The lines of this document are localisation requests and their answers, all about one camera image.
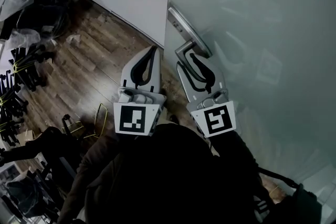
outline door lever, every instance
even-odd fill
[[[203,56],[204,58],[209,58],[212,53],[209,48],[205,45],[199,35],[196,33],[191,24],[184,18],[184,16],[179,12],[179,10],[172,4],[170,4],[167,13],[167,19],[176,28],[178,33],[186,41],[182,46],[175,50],[177,57],[182,65],[190,72],[190,74],[198,81],[205,82],[201,76],[199,76],[196,71],[192,68],[189,61],[187,60],[185,54],[189,50],[193,50],[197,55]]]

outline stacked chairs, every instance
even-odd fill
[[[24,84],[30,91],[35,91],[36,86],[44,87],[46,85],[35,68],[35,62],[43,62],[53,57],[53,52],[45,51],[44,45],[30,46],[26,53],[26,48],[17,48],[11,51],[13,58],[9,63],[13,66],[14,89],[19,92],[20,84]]]
[[[7,70],[6,75],[0,75],[0,135],[3,141],[10,146],[18,143],[16,138],[19,124],[24,119],[14,121],[13,117],[19,118],[26,112],[28,101],[23,101],[15,93],[11,71]]]

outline black strap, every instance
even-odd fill
[[[299,184],[295,183],[294,180],[292,180],[292,179],[290,179],[288,177],[279,175],[277,173],[271,172],[269,170],[266,170],[266,169],[258,167],[258,172],[262,173],[264,175],[267,175],[267,176],[270,176],[270,177],[282,180],[283,182],[285,182],[291,188],[298,188],[299,187]]]

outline hardwood floor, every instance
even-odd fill
[[[55,47],[51,43],[47,45],[48,50],[55,52],[53,61],[38,65],[38,72],[46,78],[47,86],[37,87],[35,92],[21,91],[29,101],[22,130],[40,133],[48,126],[61,128],[64,114],[69,114],[73,121],[93,124],[96,110],[102,103],[108,109],[104,133],[111,132],[113,103],[118,101],[122,68],[137,52],[154,45],[137,30],[89,0],[76,3],[70,18],[70,28],[56,39]],[[78,36],[70,41],[71,35]],[[162,87],[168,94],[168,111],[176,114],[181,124],[194,126],[185,108],[187,100],[183,89],[165,65],[163,50],[160,50]],[[101,128],[103,116],[104,110],[101,110],[97,129]]]

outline frosted glass panel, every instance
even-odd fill
[[[213,53],[261,167],[315,193],[336,177],[336,0],[170,0]],[[165,58],[183,43],[167,21]]]

